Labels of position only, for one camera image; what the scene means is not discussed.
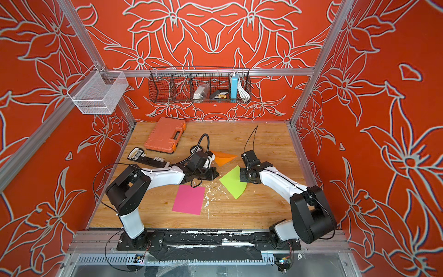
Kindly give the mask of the green square paper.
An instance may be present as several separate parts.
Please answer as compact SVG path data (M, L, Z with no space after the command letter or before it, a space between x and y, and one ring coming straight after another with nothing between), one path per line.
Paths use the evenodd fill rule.
M247 183L240 181L240 172L241 168L236 166L220 178L220 182L235 199L238 199L247 187Z

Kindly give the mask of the orange square paper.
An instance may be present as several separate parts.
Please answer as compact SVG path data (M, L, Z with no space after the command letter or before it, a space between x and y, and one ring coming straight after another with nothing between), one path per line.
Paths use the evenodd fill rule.
M231 162L232 160L234 160L237 157L237 155L227 154L224 152L213 151L212 153L215 155L216 164L220 167Z

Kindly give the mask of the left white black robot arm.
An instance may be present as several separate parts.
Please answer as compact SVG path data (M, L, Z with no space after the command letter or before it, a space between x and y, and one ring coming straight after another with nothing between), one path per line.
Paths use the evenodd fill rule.
M182 185L194 179L213 181L219 176L216 167L190 170L184 165L163 169L142 169L129 165L106 189L106 196L117 211L125 234L134 240L145 232L138 207L146 192L166 185Z

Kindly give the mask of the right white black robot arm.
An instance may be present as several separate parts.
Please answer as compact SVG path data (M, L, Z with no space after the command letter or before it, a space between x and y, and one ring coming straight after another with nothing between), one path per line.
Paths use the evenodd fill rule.
M291 219L271 227L279 241L301 240L311 244L335 232L337 222L320 187L301 185L273 166L241 168L239 178L241 182L263 184L289 203Z

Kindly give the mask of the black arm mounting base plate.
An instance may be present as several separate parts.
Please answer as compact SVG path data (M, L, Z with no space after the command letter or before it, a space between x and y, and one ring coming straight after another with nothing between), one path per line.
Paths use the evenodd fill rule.
M255 250L301 250L298 239L280 241L270 230L228 229L146 229L131 239L123 232L117 242L118 251L162 250L167 247L204 248L240 247Z

